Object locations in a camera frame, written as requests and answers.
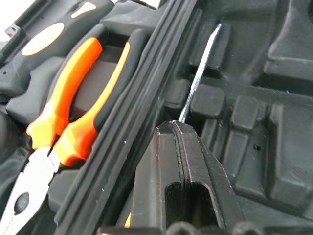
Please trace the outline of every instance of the tool case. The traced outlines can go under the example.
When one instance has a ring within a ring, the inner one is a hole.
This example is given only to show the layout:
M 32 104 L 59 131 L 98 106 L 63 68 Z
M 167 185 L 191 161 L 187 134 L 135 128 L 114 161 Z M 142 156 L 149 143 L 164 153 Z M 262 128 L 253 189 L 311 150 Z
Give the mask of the tool case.
M 54 176 L 42 207 L 17 234 L 312 235 L 312 1 L 168 0 L 159 9 L 120 2 L 97 22 L 81 21 L 86 32 L 68 33 L 60 52 L 56 44 L 36 65 L 12 62 L 30 39 L 86 2 L 36 0 L 7 30 L 1 215 L 33 152 L 25 130 L 71 50 L 96 24 L 106 27 L 104 50 L 71 106 L 75 121 L 107 85 L 131 34 L 141 30 L 147 42 L 86 162 Z M 216 22 L 221 31 L 180 123 Z

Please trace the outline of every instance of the black plastic tool case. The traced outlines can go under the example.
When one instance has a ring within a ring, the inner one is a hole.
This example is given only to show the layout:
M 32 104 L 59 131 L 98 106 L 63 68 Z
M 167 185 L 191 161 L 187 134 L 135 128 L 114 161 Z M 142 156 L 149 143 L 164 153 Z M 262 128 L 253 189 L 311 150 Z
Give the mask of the black plastic tool case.
M 14 44 L 3 47 L 1 62 L 9 61 L 74 2 L 36 1 L 15 22 L 18 35 L 12 39 Z M 239 207 L 236 219 L 242 216 L 252 223 L 218 230 L 206 229 L 217 227 L 214 219 L 202 224 L 188 221 L 193 226 L 174 224 L 168 234 L 313 234 L 312 4 L 311 0 L 169 0 L 154 12 L 133 2 L 118 4 L 102 21 L 111 33 L 112 46 L 111 56 L 103 61 L 113 65 L 99 62 L 99 70 L 90 71 L 72 118 L 81 116 L 97 99 L 102 91 L 96 88 L 100 68 L 114 68 L 119 47 L 136 28 L 151 35 L 141 62 L 85 165 L 64 170 L 52 182 L 56 189 L 62 182 L 63 191 L 51 193 L 21 234 L 91 235 L 100 227 L 99 234 L 165 233 L 171 222 L 157 229 L 150 227 L 148 219 L 134 230 L 107 227 L 123 227 L 134 210 L 134 190 L 140 193 L 134 182 L 136 167 L 147 154 L 156 127 L 178 119 L 216 21 L 222 23 L 222 30 L 186 124 L 222 164 L 226 174 L 222 171 L 221 177 L 227 175 L 229 190 L 235 193 L 233 204 Z M 53 63 L 52 77 L 61 62 L 62 58 Z M 40 74 L 40 68 L 33 73 Z M 90 89 L 98 91 L 83 99 Z M 4 114 L 5 105 L 9 115 Z M 23 134 L 25 125 L 37 114 L 17 115 L 5 103 L 1 110 L 3 211 L 12 182 L 31 151 Z M 220 183 L 218 177 L 212 180 L 213 185 Z M 207 194 L 203 197 L 210 200 Z M 188 204 L 208 205 L 202 199 Z M 207 210 L 214 214 L 213 207 Z

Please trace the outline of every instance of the tool handle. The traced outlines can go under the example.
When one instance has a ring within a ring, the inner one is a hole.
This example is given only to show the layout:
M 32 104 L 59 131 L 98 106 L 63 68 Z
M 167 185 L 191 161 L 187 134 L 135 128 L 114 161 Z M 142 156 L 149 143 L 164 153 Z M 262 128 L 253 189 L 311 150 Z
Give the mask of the tool handle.
M 77 161 L 87 159 L 98 132 L 134 74 L 147 39 L 147 34 L 142 30 L 135 30 L 131 34 L 110 80 L 97 101 L 87 113 L 69 124 L 62 133 L 53 149 L 63 165 L 73 166 Z
M 99 40 L 107 34 L 106 27 L 97 24 L 73 49 L 57 73 L 56 84 L 40 116 L 26 132 L 32 137 L 33 149 L 52 146 L 68 125 L 74 96 L 87 72 L 102 52 Z
M 23 94 L 34 68 L 52 56 L 65 57 L 113 7 L 110 0 L 80 2 L 59 21 L 33 37 L 10 63 L 1 68 L 2 96 L 8 99 Z

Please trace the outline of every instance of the pliers jaw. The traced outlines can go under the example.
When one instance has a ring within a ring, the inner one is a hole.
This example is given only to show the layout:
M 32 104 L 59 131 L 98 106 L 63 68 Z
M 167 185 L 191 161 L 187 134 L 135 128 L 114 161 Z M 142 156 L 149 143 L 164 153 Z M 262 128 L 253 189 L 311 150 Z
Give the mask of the pliers jaw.
M 50 147 L 37 149 L 21 172 L 0 223 L 0 235 L 15 235 L 40 209 L 59 160 Z

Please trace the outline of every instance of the metal shaft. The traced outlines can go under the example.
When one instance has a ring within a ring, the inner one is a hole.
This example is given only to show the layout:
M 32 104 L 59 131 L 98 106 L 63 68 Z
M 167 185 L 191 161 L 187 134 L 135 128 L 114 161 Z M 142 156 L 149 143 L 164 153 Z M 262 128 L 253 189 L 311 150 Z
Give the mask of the metal shaft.
M 181 114 L 180 114 L 180 117 L 179 117 L 180 122 L 185 123 L 185 121 L 186 121 L 186 117 L 187 117 L 189 109 L 190 109 L 192 98 L 195 94 L 195 91 L 196 91 L 198 85 L 200 84 L 200 80 L 203 76 L 206 63 L 209 59 L 213 44 L 215 42 L 215 39 L 217 38 L 218 33 L 220 32 L 221 27 L 222 27 L 222 25 L 219 23 L 216 26 L 216 28 L 214 29 L 213 33 L 209 37 L 209 40 L 206 44 L 203 56 L 201 58 L 201 61 L 200 61 L 199 67 L 198 67 L 198 70 L 196 72 L 195 78 L 191 84 L 191 88 L 190 88 L 190 92 L 189 92 L 187 101 L 185 103 L 184 108 L 182 109 Z

